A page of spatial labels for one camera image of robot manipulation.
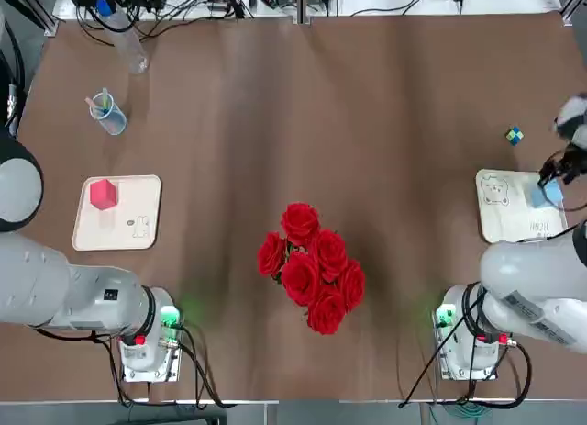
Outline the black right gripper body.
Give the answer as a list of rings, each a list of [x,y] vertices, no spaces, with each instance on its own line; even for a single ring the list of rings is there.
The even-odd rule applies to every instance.
[[[586,150],[574,143],[569,143],[560,159],[563,169],[585,169],[586,168]]]

